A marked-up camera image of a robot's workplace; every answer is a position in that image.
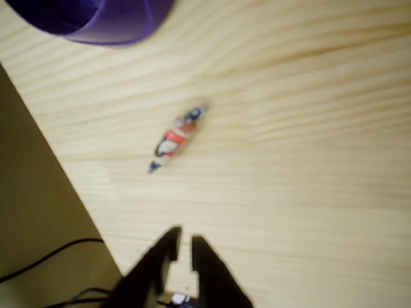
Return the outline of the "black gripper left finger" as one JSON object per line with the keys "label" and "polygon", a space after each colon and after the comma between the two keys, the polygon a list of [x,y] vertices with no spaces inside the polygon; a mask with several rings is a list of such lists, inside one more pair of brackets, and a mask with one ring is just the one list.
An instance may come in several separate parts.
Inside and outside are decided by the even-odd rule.
{"label": "black gripper left finger", "polygon": [[156,308],[165,292],[170,265],[178,259],[180,237],[179,226],[161,236],[99,308]]}

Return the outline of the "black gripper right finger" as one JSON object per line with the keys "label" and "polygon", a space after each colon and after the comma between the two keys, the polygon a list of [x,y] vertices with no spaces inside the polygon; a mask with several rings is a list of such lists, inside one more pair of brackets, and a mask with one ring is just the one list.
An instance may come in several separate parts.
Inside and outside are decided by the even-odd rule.
{"label": "black gripper right finger", "polygon": [[224,261],[202,236],[191,239],[192,269],[199,279],[204,308],[254,308]]}

